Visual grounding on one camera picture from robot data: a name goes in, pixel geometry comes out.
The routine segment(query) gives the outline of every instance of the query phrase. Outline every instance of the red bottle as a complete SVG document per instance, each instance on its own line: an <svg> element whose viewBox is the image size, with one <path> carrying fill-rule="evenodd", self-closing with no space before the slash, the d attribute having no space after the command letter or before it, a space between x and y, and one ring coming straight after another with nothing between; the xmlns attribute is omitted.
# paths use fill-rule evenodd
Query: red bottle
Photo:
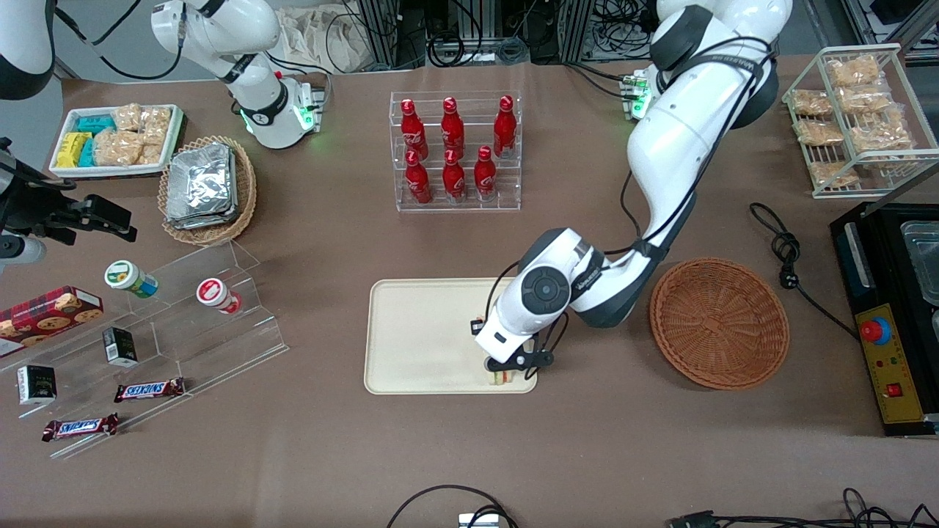
<svg viewBox="0 0 939 528"><path fill-rule="evenodd" d="M463 133L463 118L456 112L456 99L448 97L443 100L443 119L440 121L443 132L443 148L456 153L456 159L463 159L463 142L466 135Z"/></svg>
<svg viewBox="0 0 939 528"><path fill-rule="evenodd" d="M516 155L516 113L512 111L512 96L499 100L499 115L496 116L495 141L492 149L497 158L512 158Z"/></svg>
<svg viewBox="0 0 939 528"><path fill-rule="evenodd" d="M443 187L447 191L447 201L451 204L463 203L467 199L466 182L463 180L463 167L454 150L443 153Z"/></svg>
<svg viewBox="0 0 939 528"><path fill-rule="evenodd" d="M479 159L472 169L476 181L476 194L481 202L491 202L496 197L496 164L492 162L492 149L479 147Z"/></svg>
<svg viewBox="0 0 939 528"><path fill-rule="evenodd" d="M421 160L418 158L417 152L409 150L408 153L405 154L405 161L408 163L408 168L405 170L405 178L408 180L408 188L411 194L414 195L414 199L417 200L419 204L430 203L434 197L430 193L430 181L427 179L427 169L423 168L423 165L421 165Z"/></svg>
<svg viewBox="0 0 939 528"><path fill-rule="evenodd" d="M427 159L427 135L423 132L423 123L414 111L414 101L410 99L401 100L401 113L404 117L401 119L401 134L405 136L405 145L408 150L417 152L420 161Z"/></svg>

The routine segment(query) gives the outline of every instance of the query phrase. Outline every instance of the snickers bar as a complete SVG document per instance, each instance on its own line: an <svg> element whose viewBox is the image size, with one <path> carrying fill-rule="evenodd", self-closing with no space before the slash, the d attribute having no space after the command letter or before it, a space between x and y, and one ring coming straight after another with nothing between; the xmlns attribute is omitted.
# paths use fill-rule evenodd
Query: snickers bar
<svg viewBox="0 0 939 528"><path fill-rule="evenodd" d="M113 435L117 432L117 413L94 420L79 420L77 422L59 422L53 420L49 422L45 430L42 431L42 441L62 440L73 436L83 436L86 434L107 433Z"/></svg>
<svg viewBox="0 0 939 528"><path fill-rule="evenodd" d="M125 399L147 399L152 397L179 396L186 391L182 378L166 381L153 381L137 385L117 385L115 403Z"/></svg>

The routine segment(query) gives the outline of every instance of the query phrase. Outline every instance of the table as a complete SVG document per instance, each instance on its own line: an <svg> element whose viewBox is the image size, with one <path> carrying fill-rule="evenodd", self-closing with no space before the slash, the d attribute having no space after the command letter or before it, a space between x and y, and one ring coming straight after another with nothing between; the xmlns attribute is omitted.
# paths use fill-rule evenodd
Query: table
<svg viewBox="0 0 939 528"><path fill-rule="evenodd" d="M781 85L807 63L783 57ZM570 225L603 248L632 238L616 203L630 128L618 102L562 67L424 68L334 82L323 133L283 151L252 140L228 113L221 83L64 83L67 109L172 102L190 118L187 140L223 134L245 146L260 191L239 242L262 262L253 271L261 299L291 350L65 462L47 460L40 431L18 423L8 387L0 525L383 526L411 493L448 482L485 489L522 526L540 528L657 527L702 509L831 516L840 514L846 486L904 515L921 501L935 505L935 443L880 437L859 347L794 292L779 292L793 330L789 358L750 391L704 390L670 367L652 339L647 287L617 328L572 318L555 365L527 395L367 393L365 328L376 281L493 276L555 226ZM513 87L524 90L526 105L522 210L399 214L390 92ZM806 289L848 319L827 225L855 202L810 197L787 120L774 106L727 136L652 284L697 256L735 260L774 284L771 235L747 211L762 201L802 242ZM154 269L194 249L163 233L155 179L82 183L79 191L132 210L138 242L80 233L73 248L50 243L44 262L7 269L3 305L63 284L103 291L101 270L115 259ZM931 185L915 193L935 196ZM628 204L647 218L636 188ZM441 492L399 523L453 526L457 513L479 505Z"/></svg>

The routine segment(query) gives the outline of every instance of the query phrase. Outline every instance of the blue snack package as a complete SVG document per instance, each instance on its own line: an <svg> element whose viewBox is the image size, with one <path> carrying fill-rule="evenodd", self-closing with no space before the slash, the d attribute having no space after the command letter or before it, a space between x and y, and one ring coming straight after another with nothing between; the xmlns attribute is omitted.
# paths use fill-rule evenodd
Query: blue snack package
<svg viewBox="0 0 939 528"><path fill-rule="evenodd" d="M111 116L85 116L79 117L75 123L75 131L98 133L104 129L115 127L115 121Z"/></svg>
<svg viewBox="0 0 939 528"><path fill-rule="evenodd" d="M78 166L80 167L93 167L95 166L95 140L89 139L85 141L85 146L82 147L82 155L78 158Z"/></svg>

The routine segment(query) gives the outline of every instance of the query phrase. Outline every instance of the brown woven basket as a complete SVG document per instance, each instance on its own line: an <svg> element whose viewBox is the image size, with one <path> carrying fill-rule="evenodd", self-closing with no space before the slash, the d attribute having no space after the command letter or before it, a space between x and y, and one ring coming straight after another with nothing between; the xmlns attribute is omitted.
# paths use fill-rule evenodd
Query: brown woven basket
<svg viewBox="0 0 939 528"><path fill-rule="evenodd" d="M776 293L756 273L721 258L669 270L655 285L649 319L666 359L713 389L755 387L789 351L789 321Z"/></svg>
<svg viewBox="0 0 939 528"><path fill-rule="evenodd" d="M251 165L251 160L248 159L248 154L237 141L228 137L211 135L187 143L179 151L202 148L214 141L224 143L235 151L235 178L238 183L238 203L241 212L235 222L231 224L210 225L198 229L176 229L164 221L163 230L178 241L207 246L217 241L234 239L244 231L245 227L251 222L251 217L254 216L254 206L257 204L257 179L254 177L254 167ZM166 187L169 181L169 172L170 167L167 165L163 168L163 174L160 176L160 193L157 195L157 205L160 212L163 213L163 217L166 216Z"/></svg>

